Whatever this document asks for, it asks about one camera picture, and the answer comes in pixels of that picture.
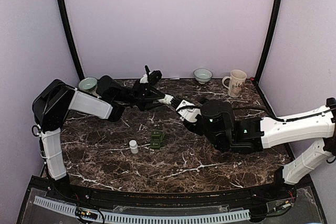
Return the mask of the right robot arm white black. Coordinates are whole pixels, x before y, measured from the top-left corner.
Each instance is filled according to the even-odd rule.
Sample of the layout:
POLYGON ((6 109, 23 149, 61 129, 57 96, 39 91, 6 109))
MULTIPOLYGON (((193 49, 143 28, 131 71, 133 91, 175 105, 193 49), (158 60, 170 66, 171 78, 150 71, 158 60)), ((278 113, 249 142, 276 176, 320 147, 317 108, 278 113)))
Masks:
POLYGON ((235 108, 228 102, 207 100, 201 106, 182 101, 176 112, 185 127, 205 136, 221 152, 251 154, 277 145, 314 139, 299 157, 275 172, 275 183, 268 188, 273 200, 288 191, 323 162, 335 157, 335 98, 312 111, 277 117, 236 120, 235 108))

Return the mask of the green weekly pill organizer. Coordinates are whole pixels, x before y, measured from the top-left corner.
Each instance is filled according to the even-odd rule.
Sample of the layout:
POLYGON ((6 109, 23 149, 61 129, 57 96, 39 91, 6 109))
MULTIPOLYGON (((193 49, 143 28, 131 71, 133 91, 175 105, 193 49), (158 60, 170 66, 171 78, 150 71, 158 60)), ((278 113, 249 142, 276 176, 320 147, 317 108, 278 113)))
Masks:
POLYGON ((159 150, 163 146, 164 142, 164 132, 163 131, 152 131, 150 148, 153 150, 159 150))

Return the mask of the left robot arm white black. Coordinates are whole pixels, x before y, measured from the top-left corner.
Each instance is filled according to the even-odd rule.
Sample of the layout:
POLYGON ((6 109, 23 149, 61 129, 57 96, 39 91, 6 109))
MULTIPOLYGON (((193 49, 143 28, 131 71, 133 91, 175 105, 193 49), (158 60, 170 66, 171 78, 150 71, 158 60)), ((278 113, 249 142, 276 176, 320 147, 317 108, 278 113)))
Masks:
POLYGON ((160 106, 164 93, 154 86, 162 78, 156 70, 137 80, 133 87, 123 87, 110 76, 97 81, 97 95, 81 91, 55 79, 33 102, 35 125, 31 131, 39 138, 43 160, 53 180, 67 176, 61 149, 60 134, 70 111, 92 115, 103 120, 116 122, 126 108, 137 107, 148 111, 160 106))

